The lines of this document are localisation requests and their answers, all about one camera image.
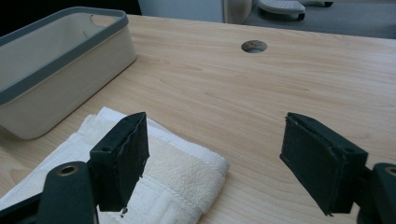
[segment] table surface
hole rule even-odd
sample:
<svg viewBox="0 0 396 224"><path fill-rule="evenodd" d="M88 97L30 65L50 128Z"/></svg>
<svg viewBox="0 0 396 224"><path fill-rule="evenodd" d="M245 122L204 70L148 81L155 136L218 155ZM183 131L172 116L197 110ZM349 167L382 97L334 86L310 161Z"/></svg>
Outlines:
<svg viewBox="0 0 396 224"><path fill-rule="evenodd" d="M279 158L285 116L329 126L367 150L367 166L396 162L396 40L129 16L136 61L49 133L0 132L0 196L90 114L107 106L148 117L231 163L200 223L356 223L325 217ZM264 41L262 53L241 50Z"/></svg>

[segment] gray floor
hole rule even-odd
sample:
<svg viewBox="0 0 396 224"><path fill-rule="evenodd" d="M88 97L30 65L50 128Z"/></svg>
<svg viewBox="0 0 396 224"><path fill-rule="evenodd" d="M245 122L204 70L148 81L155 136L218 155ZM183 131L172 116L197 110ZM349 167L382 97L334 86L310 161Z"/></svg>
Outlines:
<svg viewBox="0 0 396 224"><path fill-rule="evenodd" d="M315 1L300 1L305 19L295 15L264 12L253 0L253 8L243 24L280 29L313 31L396 39L396 4L337 3L331 7Z"/></svg>

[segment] wooden table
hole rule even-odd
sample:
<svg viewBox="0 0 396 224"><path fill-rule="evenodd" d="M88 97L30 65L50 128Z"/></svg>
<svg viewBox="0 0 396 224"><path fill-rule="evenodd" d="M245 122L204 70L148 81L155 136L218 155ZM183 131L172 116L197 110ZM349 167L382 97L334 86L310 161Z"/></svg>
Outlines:
<svg viewBox="0 0 396 224"><path fill-rule="evenodd" d="M318 119L396 162L396 40L130 16L137 60L46 135L0 133L0 196L103 106L148 117L231 167L200 223L356 223L325 217L280 160L285 116ZM268 45L246 53L248 40Z"/></svg>

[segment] screw hole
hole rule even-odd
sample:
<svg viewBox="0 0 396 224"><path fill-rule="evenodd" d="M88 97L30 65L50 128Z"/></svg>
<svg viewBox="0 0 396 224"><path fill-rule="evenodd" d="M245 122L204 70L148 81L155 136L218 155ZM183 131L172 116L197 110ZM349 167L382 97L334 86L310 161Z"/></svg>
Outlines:
<svg viewBox="0 0 396 224"><path fill-rule="evenodd" d="M111 147L103 147L102 148L102 151L104 151L104 152L108 152L108 151L110 151L111 150Z"/></svg>
<svg viewBox="0 0 396 224"><path fill-rule="evenodd" d="M385 170L393 176L396 176L396 167L395 166L389 166L387 168L385 168Z"/></svg>
<svg viewBox="0 0 396 224"><path fill-rule="evenodd" d="M58 175L60 175L60 176L72 175L77 170L78 170L78 166L76 166L76 165L68 165L68 166L65 166L65 167L61 168L58 171Z"/></svg>
<svg viewBox="0 0 396 224"><path fill-rule="evenodd" d="M267 44L260 40L249 40L242 44L241 49L247 53L261 53L267 49Z"/></svg>

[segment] folded towel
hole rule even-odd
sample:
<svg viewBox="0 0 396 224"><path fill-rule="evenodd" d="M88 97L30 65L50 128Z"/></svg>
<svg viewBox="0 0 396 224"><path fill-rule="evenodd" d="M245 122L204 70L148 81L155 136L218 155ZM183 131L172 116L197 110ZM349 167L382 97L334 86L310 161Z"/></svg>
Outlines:
<svg viewBox="0 0 396 224"><path fill-rule="evenodd" d="M104 107L58 146L25 179L0 199L0 210L42 191L52 168L87 161L90 150L125 115ZM196 223L218 196L229 169L219 154L188 142L148 119L150 157L134 189L128 213L99 212L101 223Z"/></svg>

